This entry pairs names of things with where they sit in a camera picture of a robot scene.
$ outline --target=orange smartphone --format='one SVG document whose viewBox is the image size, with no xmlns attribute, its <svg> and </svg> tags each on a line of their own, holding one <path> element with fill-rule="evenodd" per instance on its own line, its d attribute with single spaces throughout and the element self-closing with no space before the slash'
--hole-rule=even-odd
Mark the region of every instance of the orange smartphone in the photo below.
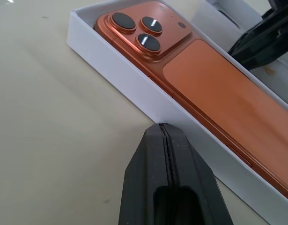
<svg viewBox="0 0 288 225">
<path fill-rule="evenodd" d="M 288 198 L 288 112 L 186 20 L 148 1 L 100 16 L 94 29 Z"/>
</svg>

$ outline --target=phone back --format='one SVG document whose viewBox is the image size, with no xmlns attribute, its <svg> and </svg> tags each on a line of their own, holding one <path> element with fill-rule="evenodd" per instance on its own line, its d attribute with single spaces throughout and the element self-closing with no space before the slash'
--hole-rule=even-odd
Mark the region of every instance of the phone back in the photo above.
<svg viewBox="0 0 288 225">
<path fill-rule="evenodd" d="M 288 198 L 288 112 L 187 21 L 149 1 L 102 15 L 94 29 Z"/>
</svg>

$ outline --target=black object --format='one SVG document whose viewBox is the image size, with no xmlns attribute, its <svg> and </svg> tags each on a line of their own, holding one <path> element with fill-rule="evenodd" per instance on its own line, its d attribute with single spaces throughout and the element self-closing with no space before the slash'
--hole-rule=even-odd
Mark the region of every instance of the black object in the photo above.
<svg viewBox="0 0 288 225">
<path fill-rule="evenodd" d="M 185 24 L 184 24 L 184 23 L 182 23 L 182 22 L 179 22 L 179 23 L 178 23 L 178 25 L 179 25 L 181 28 L 183 28 L 183 29 L 185 29 L 185 28 L 186 28 Z"/>
<path fill-rule="evenodd" d="M 232 225 L 213 172 L 182 130 L 148 128 L 125 170 L 119 225 Z"/>
<path fill-rule="evenodd" d="M 135 28 L 134 20 L 124 13 L 114 13 L 114 15 L 112 15 L 112 19 L 117 25 L 125 29 Z"/>
<path fill-rule="evenodd" d="M 288 52 L 288 0 L 269 0 L 272 9 L 246 31 L 229 54 L 246 69 L 264 66 Z"/>
<path fill-rule="evenodd" d="M 161 48 L 158 40 L 150 34 L 140 34 L 138 40 L 142 46 L 151 51 L 158 51 Z"/>
<path fill-rule="evenodd" d="M 152 31 L 155 31 L 155 32 L 162 31 L 161 24 L 156 19 L 153 19 L 152 17 L 145 16 L 143 17 L 142 22 L 148 29 Z"/>
</svg>

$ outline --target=flash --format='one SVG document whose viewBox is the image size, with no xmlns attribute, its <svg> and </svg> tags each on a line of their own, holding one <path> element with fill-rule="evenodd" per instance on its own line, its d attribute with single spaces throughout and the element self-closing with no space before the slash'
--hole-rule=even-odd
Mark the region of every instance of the flash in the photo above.
<svg viewBox="0 0 288 225">
<path fill-rule="evenodd" d="M 166 11 L 166 9 L 164 7 L 162 7 L 162 6 L 158 6 L 158 7 L 160 8 L 161 11 L 163 11 L 163 12 Z"/>
</svg>

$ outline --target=table surface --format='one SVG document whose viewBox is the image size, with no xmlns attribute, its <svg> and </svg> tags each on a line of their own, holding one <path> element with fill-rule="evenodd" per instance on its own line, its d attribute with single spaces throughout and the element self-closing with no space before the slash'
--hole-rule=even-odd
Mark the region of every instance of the table surface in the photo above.
<svg viewBox="0 0 288 225">
<path fill-rule="evenodd" d="M 66 45 L 70 11 L 94 2 L 0 0 L 0 225 L 118 222 L 153 122 Z M 218 183 L 235 225 L 267 224 Z"/>
</svg>

